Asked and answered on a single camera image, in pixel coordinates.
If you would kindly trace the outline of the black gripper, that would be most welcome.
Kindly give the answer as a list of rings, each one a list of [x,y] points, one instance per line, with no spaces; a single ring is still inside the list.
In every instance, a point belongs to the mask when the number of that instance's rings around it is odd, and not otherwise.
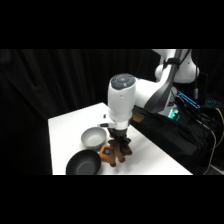
[[[125,151],[128,148],[128,144],[130,143],[130,139],[127,137],[127,130],[117,130],[115,128],[109,128],[108,131],[112,138],[120,140],[120,150]],[[111,148],[113,150],[118,150],[119,142],[117,140],[112,140]]]

